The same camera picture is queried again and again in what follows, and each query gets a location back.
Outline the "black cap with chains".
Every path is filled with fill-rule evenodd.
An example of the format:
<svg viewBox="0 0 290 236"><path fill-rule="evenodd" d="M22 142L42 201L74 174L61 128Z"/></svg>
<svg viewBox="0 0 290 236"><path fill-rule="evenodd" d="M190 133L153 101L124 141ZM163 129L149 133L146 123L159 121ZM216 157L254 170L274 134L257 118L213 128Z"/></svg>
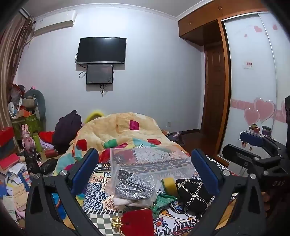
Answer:
<svg viewBox="0 0 290 236"><path fill-rule="evenodd" d="M201 180L178 179L175 184L184 210L194 215L204 214L214 200L214 196L208 193Z"/></svg>

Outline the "yellow sponge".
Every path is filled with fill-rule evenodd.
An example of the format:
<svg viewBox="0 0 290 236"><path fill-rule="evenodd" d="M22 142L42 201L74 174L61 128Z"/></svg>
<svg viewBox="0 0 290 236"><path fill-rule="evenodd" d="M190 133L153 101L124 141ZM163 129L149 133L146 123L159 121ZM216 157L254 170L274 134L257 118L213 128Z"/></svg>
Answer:
<svg viewBox="0 0 290 236"><path fill-rule="evenodd" d="M175 180L172 177L164 178L161 180L164 191L167 195L178 197L178 191Z"/></svg>

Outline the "white cloth pouch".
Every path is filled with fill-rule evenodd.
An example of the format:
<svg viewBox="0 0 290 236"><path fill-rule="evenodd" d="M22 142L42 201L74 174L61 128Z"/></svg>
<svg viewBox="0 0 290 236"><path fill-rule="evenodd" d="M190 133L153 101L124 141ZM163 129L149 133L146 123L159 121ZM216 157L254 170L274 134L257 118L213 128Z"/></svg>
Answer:
<svg viewBox="0 0 290 236"><path fill-rule="evenodd" d="M141 207L141 208L153 206L153 202L151 201L151 199L136 201L136 200L117 198L117 197L113 198L113 204L114 206L133 206L133 207Z"/></svg>

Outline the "grey patterned cloth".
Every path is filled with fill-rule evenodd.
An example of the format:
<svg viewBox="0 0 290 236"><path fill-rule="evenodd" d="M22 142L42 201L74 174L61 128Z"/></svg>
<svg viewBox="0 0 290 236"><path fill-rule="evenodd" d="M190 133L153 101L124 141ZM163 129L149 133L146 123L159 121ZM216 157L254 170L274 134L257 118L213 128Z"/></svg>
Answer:
<svg viewBox="0 0 290 236"><path fill-rule="evenodd" d="M157 180L153 176L143 176L130 172L120 165L111 172L111 178L105 187L108 195L128 200L157 199Z"/></svg>

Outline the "red velvet pouch gold tie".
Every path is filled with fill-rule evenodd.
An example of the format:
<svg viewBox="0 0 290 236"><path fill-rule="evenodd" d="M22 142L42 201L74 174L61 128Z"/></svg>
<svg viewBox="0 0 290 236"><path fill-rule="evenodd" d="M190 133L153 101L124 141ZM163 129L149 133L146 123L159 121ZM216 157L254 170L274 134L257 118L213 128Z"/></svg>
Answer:
<svg viewBox="0 0 290 236"><path fill-rule="evenodd" d="M150 209L134 210L112 218L112 228L125 236L154 236L153 214Z"/></svg>

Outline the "clear plastic storage box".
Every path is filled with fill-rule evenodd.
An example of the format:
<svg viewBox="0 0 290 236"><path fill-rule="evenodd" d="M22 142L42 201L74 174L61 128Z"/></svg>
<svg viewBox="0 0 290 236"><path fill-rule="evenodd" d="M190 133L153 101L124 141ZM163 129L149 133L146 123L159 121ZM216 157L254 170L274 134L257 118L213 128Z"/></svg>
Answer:
<svg viewBox="0 0 290 236"><path fill-rule="evenodd" d="M197 178L191 157L178 147L145 147L110 150L111 172L120 167L140 176L153 176L158 180L164 178Z"/></svg>

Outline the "white sliding wardrobe door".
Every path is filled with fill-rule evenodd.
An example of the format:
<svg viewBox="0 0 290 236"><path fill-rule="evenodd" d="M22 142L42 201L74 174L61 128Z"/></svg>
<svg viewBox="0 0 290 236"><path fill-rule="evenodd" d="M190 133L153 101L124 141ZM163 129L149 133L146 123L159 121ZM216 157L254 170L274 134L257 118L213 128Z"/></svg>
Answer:
<svg viewBox="0 0 290 236"><path fill-rule="evenodd" d="M271 13L224 21L231 62L231 101L223 145L251 124L267 126L285 144L289 96L289 38Z"/></svg>

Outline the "patterned patchwork bed sheet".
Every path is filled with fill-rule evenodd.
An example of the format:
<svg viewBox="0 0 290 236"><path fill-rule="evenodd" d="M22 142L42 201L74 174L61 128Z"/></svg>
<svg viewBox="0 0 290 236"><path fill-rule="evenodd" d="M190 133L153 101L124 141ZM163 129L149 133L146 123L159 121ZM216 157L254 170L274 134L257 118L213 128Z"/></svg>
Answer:
<svg viewBox="0 0 290 236"><path fill-rule="evenodd" d="M89 179L76 195L81 209L103 235L126 235L125 218L133 212L151 213L138 220L134 235L183 235L192 230L214 200L190 163L182 172L164 161L128 158L94 165Z"/></svg>

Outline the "brown wooden door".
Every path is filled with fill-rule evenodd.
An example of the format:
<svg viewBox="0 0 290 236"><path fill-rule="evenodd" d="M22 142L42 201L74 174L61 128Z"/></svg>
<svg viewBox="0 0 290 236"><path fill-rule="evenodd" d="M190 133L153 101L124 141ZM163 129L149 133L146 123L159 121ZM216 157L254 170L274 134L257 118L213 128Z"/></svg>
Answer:
<svg viewBox="0 0 290 236"><path fill-rule="evenodd" d="M209 156L215 154L222 124L225 100L225 62L221 42L205 47L206 81L202 116L202 150Z"/></svg>

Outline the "green ribbed cloth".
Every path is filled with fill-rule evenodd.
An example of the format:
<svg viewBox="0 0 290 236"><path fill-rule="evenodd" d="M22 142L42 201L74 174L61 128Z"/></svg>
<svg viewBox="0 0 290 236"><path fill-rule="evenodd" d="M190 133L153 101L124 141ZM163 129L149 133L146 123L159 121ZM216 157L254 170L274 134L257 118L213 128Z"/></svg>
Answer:
<svg viewBox="0 0 290 236"><path fill-rule="evenodd" d="M159 194L157 196L156 201L153 203L153 206L150 208L152 211L153 218L154 219L158 218L160 212L176 200L177 198L175 196L171 196L171 195L167 195L163 193Z"/></svg>

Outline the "red box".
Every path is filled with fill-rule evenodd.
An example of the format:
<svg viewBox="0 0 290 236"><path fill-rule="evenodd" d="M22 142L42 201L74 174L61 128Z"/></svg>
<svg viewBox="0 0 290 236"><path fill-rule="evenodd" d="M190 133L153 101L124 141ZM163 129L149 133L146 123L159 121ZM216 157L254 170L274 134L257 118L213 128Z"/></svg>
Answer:
<svg viewBox="0 0 290 236"><path fill-rule="evenodd" d="M0 130L0 147L5 146L14 137L13 127L5 127Z"/></svg>

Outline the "yellow patchwork fleece blanket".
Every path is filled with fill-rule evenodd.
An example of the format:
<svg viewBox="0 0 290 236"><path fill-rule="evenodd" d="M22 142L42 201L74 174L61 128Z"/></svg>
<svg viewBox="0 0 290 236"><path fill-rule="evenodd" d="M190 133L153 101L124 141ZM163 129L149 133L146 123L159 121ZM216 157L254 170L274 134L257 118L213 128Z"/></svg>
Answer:
<svg viewBox="0 0 290 236"><path fill-rule="evenodd" d="M79 140L86 141L86 149L94 148L100 156L106 157L111 147L167 147L189 154L183 147L170 141L153 118L132 112L111 114L86 123L77 132L66 153L58 159L54 176L84 156L86 151L77 149Z"/></svg>

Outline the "wooden overhead cabinet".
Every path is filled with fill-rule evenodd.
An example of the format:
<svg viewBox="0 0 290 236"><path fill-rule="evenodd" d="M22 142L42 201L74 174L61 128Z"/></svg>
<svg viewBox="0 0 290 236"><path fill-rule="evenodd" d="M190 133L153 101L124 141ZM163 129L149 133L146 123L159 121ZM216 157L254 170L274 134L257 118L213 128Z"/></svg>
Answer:
<svg viewBox="0 0 290 236"><path fill-rule="evenodd" d="M262 1L212 1L178 21L179 36L199 46L220 42L218 19L258 10L267 11Z"/></svg>

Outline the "striped brown curtain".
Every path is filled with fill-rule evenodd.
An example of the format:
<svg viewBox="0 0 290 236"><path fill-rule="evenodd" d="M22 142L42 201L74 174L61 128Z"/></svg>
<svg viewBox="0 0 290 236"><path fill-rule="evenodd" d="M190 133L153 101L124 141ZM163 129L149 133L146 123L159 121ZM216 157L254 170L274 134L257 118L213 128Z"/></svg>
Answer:
<svg viewBox="0 0 290 236"><path fill-rule="evenodd" d="M8 112L9 86L13 84L28 37L33 34L35 17L17 14L1 32L1 128L11 125Z"/></svg>

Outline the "large wall television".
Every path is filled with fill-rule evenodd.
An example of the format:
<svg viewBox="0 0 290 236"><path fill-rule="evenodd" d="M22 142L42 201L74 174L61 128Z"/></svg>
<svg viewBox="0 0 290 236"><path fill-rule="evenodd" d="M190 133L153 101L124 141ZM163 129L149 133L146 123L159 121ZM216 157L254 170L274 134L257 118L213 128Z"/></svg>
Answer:
<svg viewBox="0 0 290 236"><path fill-rule="evenodd" d="M77 64L124 64L126 38L121 37L83 37L80 39Z"/></svg>

